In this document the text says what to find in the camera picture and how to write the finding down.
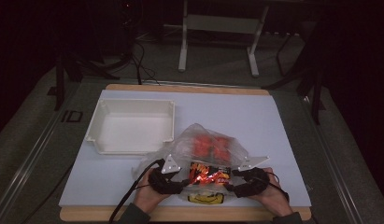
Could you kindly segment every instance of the gray floor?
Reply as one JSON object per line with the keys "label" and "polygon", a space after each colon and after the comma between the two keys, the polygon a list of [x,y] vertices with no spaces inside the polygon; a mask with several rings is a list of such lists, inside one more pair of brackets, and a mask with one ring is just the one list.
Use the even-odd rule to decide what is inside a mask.
{"label": "gray floor", "polygon": [[[160,43],[145,35],[139,38],[144,47],[142,77],[154,76],[160,84],[214,84],[256,89],[281,78],[275,54],[284,38],[262,36],[256,52],[261,75],[252,77],[245,50],[248,37],[235,37],[240,43],[228,45],[221,43],[220,38],[213,42],[201,41],[201,34],[195,33],[189,44],[187,70],[179,73],[179,34],[171,31]],[[303,45],[296,36],[284,49],[281,60],[285,70],[292,66]],[[142,56],[139,46],[135,46],[135,56],[138,59]],[[112,73],[121,77],[118,82],[135,83],[133,64]],[[35,169],[23,180],[24,186],[15,195],[18,197],[14,198],[14,203],[9,204],[11,209],[3,223],[21,223],[54,189],[78,153],[100,90],[112,82],[89,74],[80,84],[67,83],[67,101],[62,110],[54,112],[55,98],[46,94],[55,85],[54,75],[55,70],[52,70],[41,78],[0,133],[0,200],[29,152],[42,145]],[[156,81],[147,80],[145,84]],[[308,114],[308,103],[295,93],[297,84],[297,80],[293,81],[271,93],[309,189],[316,220],[319,223],[384,223],[384,199],[330,93],[322,90],[325,109],[320,111],[321,125],[317,126]],[[83,111],[81,123],[61,122],[65,110]],[[59,218],[58,202],[64,184],[65,181],[32,216],[30,223],[63,223]],[[307,223],[317,222],[311,219]]]}

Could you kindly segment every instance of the clear plastic bag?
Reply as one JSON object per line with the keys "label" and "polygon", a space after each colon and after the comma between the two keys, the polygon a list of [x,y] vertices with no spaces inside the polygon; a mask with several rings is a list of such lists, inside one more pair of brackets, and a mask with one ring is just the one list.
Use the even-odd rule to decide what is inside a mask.
{"label": "clear plastic bag", "polygon": [[134,176],[139,176],[152,162],[166,159],[170,154],[182,168],[172,181],[190,180],[179,197],[192,203],[205,204],[224,203],[234,197],[223,184],[240,183],[240,179],[231,175],[231,170],[236,169],[248,156],[235,138],[195,123],[173,142],[146,155],[134,170]]}

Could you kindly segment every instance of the table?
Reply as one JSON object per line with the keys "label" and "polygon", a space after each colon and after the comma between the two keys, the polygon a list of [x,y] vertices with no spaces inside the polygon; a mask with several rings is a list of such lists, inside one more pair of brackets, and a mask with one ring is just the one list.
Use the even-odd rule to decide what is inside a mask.
{"label": "table", "polygon": [[179,72],[186,70],[188,54],[187,35],[188,30],[205,30],[217,32],[233,32],[240,34],[254,35],[250,47],[247,47],[250,72],[254,77],[259,75],[258,66],[255,59],[255,50],[261,36],[265,17],[269,6],[265,6],[259,19],[228,18],[218,16],[203,16],[188,13],[188,0],[183,0],[183,23],[182,23],[182,46],[179,57]]}
{"label": "table", "polygon": [[[264,95],[269,93],[263,90],[226,89],[226,88],[199,88],[199,87],[158,87],[158,86],[129,86],[109,85],[107,90],[112,91],[164,91],[189,93],[214,93],[231,95]],[[106,221],[115,206],[63,206],[60,217],[65,221]],[[125,207],[118,213],[120,217]],[[272,214],[259,206],[194,206],[193,213],[189,206],[159,206],[152,214],[151,221],[256,221],[272,218]],[[309,206],[294,206],[302,219],[311,217]]]}

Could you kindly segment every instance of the sleeve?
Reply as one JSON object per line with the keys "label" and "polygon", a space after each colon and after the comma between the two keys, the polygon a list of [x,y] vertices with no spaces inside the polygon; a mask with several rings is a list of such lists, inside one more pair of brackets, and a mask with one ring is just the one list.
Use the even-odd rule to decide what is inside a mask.
{"label": "sleeve", "polygon": [[302,218],[298,212],[285,217],[274,217],[273,224],[302,224]]}
{"label": "sleeve", "polygon": [[121,218],[117,223],[119,224],[146,224],[150,220],[150,216],[144,213],[135,204],[130,203],[125,209]]}

